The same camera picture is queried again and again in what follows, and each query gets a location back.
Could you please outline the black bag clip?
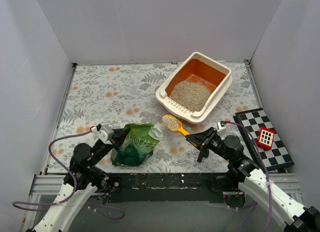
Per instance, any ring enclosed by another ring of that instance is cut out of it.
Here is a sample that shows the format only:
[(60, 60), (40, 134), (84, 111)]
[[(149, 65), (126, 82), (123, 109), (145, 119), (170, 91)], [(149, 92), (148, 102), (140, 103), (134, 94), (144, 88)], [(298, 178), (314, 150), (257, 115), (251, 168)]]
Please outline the black bag clip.
[(209, 149), (206, 148), (206, 147), (201, 147), (199, 149), (199, 155), (198, 155), (198, 158), (197, 158), (197, 162), (201, 162), (203, 160), (203, 158), (208, 158), (210, 152), (209, 152)]

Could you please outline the green litter bag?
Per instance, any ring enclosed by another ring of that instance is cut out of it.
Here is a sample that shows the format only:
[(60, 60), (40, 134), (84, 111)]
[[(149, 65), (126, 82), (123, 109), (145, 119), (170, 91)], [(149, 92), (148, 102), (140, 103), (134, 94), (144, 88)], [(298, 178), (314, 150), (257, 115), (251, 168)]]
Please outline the green litter bag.
[(129, 130), (124, 142), (118, 149), (111, 151), (111, 161), (115, 166), (137, 167), (153, 155), (153, 149), (163, 138), (163, 132), (153, 123), (124, 126)]

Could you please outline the yellow plastic scoop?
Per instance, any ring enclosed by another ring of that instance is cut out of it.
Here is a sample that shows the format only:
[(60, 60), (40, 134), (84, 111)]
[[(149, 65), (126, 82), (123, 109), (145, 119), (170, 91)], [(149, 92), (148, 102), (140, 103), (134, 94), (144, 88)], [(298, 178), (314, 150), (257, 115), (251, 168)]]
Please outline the yellow plastic scoop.
[(183, 128), (182, 122), (175, 116), (167, 114), (162, 117), (162, 122), (173, 132), (179, 132), (184, 137), (189, 135), (189, 132)]

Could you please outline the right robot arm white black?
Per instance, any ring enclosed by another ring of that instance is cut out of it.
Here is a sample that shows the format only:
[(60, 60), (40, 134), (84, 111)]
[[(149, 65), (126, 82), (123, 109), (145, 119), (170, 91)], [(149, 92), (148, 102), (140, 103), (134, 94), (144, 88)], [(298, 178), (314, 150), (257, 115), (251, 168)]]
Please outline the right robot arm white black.
[(244, 147), (238, 136), (228, 135), (222, 139), (217, 129), (188, 134), (186, 140), (199, 150), (198, 160), (208, 157), (212, 151), (228, 161), (227, 187), (241, 190), (268, 212), (285, 232), (318, 232), (320, 213), (311, 206), (307, 208), (272, 183), (267, 173), (244, 155)]

